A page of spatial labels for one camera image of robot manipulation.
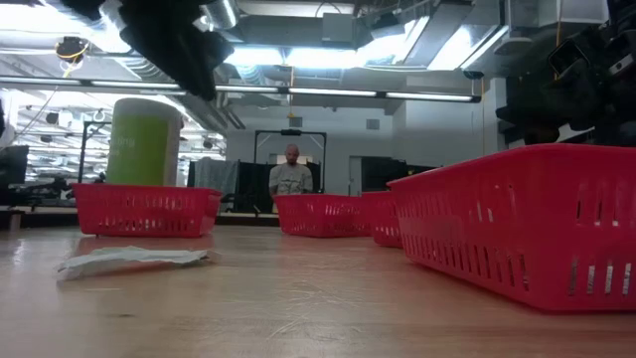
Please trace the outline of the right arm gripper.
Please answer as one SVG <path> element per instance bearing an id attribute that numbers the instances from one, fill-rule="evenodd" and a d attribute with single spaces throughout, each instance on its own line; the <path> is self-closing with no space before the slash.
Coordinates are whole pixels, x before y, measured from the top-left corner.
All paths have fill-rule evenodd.
<path id="1" fill-rule="evenodd" d="M 636 29 L 618 33 L 588 28 L 566 39 L 549 57 L 556 79 L 543 86 L 506 78 L 499 119 L 524 127 L 528 145 L 636 144 Z"/>

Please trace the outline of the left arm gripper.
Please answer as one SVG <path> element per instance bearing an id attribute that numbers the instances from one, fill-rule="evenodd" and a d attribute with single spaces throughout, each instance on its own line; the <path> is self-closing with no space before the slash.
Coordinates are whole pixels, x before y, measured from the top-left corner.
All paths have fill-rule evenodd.
<path id="1" fill-rule="evenodd" d="M 203 100 L 217 96 L 214 70 L 235 49 L 221 34 L 201 30 L 196 23 L 221 0 L 121 0 L 117 14 L 123 21 L 120 37 L 146 59 L 177 59 L 173 79 Z"/>

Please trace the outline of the green white wipes canister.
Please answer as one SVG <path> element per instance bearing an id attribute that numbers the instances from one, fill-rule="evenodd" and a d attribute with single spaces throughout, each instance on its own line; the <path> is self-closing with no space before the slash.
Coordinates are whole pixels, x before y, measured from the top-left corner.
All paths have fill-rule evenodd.
<path id="1" fill-rule="evenodd" d="M 127 97 L 113 109 L 106 182 L 174 186 L 182 113 L 164 102 Z"/>

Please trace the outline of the grey hanging cloth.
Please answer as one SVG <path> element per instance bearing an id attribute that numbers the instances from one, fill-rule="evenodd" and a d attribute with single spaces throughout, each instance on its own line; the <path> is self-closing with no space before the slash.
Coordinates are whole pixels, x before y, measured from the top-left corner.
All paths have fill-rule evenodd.
<path id="1" fill-rule="evenodd" d="M 191 163 L 189 179 L 193 187 L 208 188 L 223 194 L 236 191 L 239 177 L 239 162 L 215 160 L 204 157 Z"/>

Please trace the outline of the black partition panel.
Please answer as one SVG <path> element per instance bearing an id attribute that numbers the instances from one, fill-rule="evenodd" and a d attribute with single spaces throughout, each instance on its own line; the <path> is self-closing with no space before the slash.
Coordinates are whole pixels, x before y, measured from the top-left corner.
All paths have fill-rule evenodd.
<path id="1" fill-rule="evenodd" d="M 238 182 L 236 187 L 235 209 L 240 213 L 264 213 L 272 211 L 272 198 L 269 193 L 268 164 L 240 162 L 238 164 Z"/>

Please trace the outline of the bright ceiling light panel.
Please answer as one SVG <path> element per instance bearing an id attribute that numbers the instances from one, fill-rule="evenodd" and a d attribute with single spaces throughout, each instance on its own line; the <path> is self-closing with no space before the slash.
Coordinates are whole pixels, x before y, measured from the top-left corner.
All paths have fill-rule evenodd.
<path id="1" fill-rule="evenodd" d="M 351 69 L 403 65 L 415 58 L 415 45 L 424 35 L 427 16 L 402 26 L 402 32 L 371 41 L 358 50 L 293 48 L 288 52 L 265 47 L 235 48 L 226 62 L 236 67 L 286 65 L 303 69 Z M 469 25 L 461 25 L 424 67 L 428 71 L 467 70 L 506 33 L 506 25 L 493 26 L 477 38 Z"/>

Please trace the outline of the long tube light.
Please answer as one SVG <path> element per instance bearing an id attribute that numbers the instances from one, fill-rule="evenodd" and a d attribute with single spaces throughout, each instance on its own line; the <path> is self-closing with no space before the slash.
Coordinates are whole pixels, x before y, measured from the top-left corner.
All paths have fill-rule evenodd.
<path id="1" fill-rule="evenodd" d="M 184 95 L 187 92 L 179 85 L 170 83 L 146 83 L 126 81 L 104 81 L 86 79 L 58 79 L 38 77 L 0 76 L 0 89 L 12 90 L 66 90 L 66 91 L 95 91 L 111 93 L 138 94 L 175 94 Z M 404 92 L 364 89 L 317 89 L 291 87 L 264 86 L 234 86 L 216 85 L 216 92 L 226 93 L 254 93 L 254 94 L 283 94 L 283 95 L 323 95 L 360 97 L 373 99 L 400 99 L 420 101 L 444 102 L 480 102 L 481 95 L 475 94 L 447 94 L 433 92 Z"/>

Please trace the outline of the person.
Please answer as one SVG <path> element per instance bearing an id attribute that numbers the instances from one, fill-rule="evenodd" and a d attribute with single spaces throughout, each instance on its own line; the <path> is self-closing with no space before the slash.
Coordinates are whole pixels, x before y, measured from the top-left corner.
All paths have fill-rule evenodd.
<path id="1" fill-rule="evenodd" d="M 306 165 L 298 162 L 299 154 L 296 144 L 288 144 L 284 152 L 285 162 L 270 170 L 268 189 L 271 197 L 313 192 L 312 173 Z"/>

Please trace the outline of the black cabinet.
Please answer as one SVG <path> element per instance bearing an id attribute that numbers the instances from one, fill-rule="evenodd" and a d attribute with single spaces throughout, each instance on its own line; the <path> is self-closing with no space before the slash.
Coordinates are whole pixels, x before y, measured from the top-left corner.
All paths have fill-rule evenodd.
<path id="1" fill-rule="evenodd" d="M 363 192 L 387 191 L 390 181 L 432 169 L 434 166 L 413 165 L 387 157 L 362 157 L 361 189 Z"/>

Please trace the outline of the long plain white packet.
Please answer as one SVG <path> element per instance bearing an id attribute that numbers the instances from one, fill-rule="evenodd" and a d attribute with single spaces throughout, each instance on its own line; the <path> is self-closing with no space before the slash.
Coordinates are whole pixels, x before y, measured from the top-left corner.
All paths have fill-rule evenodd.
<path id="1" fill-rule="evenodd" d="M 186 267 L 218 258 L 209 250 L 148 250 L 138 247 L 103 248 L 66 259 L 57 268 L 58 280 L 128 272 L 155 267 Z"/>

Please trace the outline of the black monitor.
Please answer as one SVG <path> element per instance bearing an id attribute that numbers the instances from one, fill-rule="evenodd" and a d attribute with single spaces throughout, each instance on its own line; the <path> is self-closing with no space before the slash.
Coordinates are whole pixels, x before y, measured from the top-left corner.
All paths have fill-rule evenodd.
<path id="1" fill-rule="evenodd" d="M 28 154 L 27 145 L 0 148 L 0 188 L 25 183 Z"/>

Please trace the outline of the silver air duct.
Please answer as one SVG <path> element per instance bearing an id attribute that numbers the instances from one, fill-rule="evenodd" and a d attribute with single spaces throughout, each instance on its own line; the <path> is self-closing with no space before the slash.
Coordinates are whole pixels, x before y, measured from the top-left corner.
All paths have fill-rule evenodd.
<path id="1" fill-rule="evenodd" d="M 236 0 L 207 0 L 200 9 L 203 12 L 203 22 L 211 30 L 228 30 L 239 22 Z"/>

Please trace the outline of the black gantry frame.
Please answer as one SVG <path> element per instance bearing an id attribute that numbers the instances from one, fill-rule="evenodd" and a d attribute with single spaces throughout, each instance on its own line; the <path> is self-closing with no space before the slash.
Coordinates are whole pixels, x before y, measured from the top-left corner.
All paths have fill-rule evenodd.
<path id="1" fill-rule="evenodd" d="M 300 129 L 280 129 L 280 130 L 267 130 L 267 129 L 257 129 L 254 132 L 254 137 L 253 137 L 253 156 L 252 156 L 252 162 L 254 164 L 257 163 L 257 153 L 258 153 L 258 149 L 259 146 L 261 145 L 258 142 L 258 137 L 262 134 L 262 133 L 267 133 L 267 134 L 278 134 L 281 136 L 312 136 L 312 135 L 320 135 L 323 137 L 323 143 L 322 144 L 318 144 L 319 147 L 322 149 L 322 162 L 321 162 L 321 188 L 318 191 L 319 194 L 324 194 L 325 193 L 325 179 L 326 179 L 326 161 L 327 161 L 327 143 L 328 143 L 328 134 L 326 132 L 320 132 L 320 131 L 302 131 Z"/>

